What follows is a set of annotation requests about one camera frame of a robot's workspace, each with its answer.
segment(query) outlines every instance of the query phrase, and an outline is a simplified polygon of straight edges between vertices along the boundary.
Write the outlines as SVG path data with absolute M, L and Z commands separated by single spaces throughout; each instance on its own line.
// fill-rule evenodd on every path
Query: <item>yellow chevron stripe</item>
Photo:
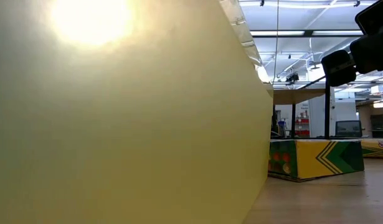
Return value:
M 328 147 L 327 151 L 324 153 L 324 155 L 322 155 L 322 159 L 327 162 L 331 168 L 333 168 L 338 174 L 342 174 L 343 172 L 338 169 L 338 167 L 336 167 L 336 165 L 334 165 L 331 161 L 329 161 L 326 156 L 333 150 L 333 148 L 335 147 L 336 143 L 335 144 L 332 144 L 330 147 Z
M 365 156 L 380 156 L 380 155 L 383 155 L 383 149 L 378 149 L 378 148 L 374 148 L 374 147 L 362 147 L 363 149 L 368 149 L 370 151 L 374 151 L 372 153 L 367 153 L 365 154 Z
M 338 171 L 331 166 L 331 163 L 324 159 L 324 156 L 327 154 L 327 152 L 331 152 L 331 149 L 335 144 L 335 142 L 330 141 L 325 147 L 325 149 L 321 153 L 319 153 L 319 155 L 317 156 L 317 160 L 319 160 L 319 162 L 322 163 L 332 173 L 338 174 Z

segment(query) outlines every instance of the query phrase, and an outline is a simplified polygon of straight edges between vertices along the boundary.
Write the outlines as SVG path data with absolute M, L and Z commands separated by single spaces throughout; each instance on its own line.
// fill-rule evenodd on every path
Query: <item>green and yellow box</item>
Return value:
M 383 158 L 383 139 L 362 139 L 363 156 L 367 158 Z
M 268 174 L 302 182 L 364 171 L 359 140 L 272 140 Z

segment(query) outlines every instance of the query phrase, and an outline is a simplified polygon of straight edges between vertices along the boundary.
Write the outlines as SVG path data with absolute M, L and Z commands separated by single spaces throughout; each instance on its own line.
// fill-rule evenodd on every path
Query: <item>red circle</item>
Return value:
M 281 155 L 279 152 L 275 152 L 273 155 L 274 161 L 280 161 Z
M 284 160 L 285 162 L 290 162 L 290 160 L 291 160 L 291 156 L 290 156 L 290 154 L 287 153 L 287 152 L 284 152 L 284 154 L 283 154 L 283 160 Z

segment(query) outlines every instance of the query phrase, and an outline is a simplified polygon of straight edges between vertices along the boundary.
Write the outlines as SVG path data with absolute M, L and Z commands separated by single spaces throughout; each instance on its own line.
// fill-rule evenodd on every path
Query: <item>colored circle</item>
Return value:
M 287 152 L 284 152 L 284 153 L 283 153 L 283 160 L 284 160 L 285 162 L 290 162 L 290 160 L 291 160 L 291 156 L 290 156 L 290 154 L 287 153 Z
M 290 167 L 290 164 L 286 163 L 284 164 L 283 166 L 283 170 L 286 174 L 290 174 L 291 173 L 291 167 Z
M 275 152 L 274 155 L 273 155 L 273 159 L 275 161 L 280 161 L 281 160 L 281 155 L 279 152 Z

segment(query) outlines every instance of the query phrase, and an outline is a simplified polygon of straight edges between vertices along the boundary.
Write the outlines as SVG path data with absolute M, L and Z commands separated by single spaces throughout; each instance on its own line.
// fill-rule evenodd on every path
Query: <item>white wall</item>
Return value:
M 331 89 L 331 106 L 335 105 L 334 90 Z M 315 138 L 324 136 L 324 121 L 325 121 L 325 97 L 316 97 L 309 100 L 310 109 L 310 137 Z M 330 109 L 329 117 L 329 135 L 335 135 L 336 110 Z
M 284 118 L 287 129 L 291 129 L 292 105 L 276 105 L 276 110 L 281 111 L 281 119 Z M 296 117 L 300 117 L 300 114 L 304 113 L 306 110 L 308 111 L 308 114 L 309 114 L 308 101 L 298 103 L 295 108 Z
M 338 100 L 335 102 L 336 121 L 357 120 L 355 101 Z

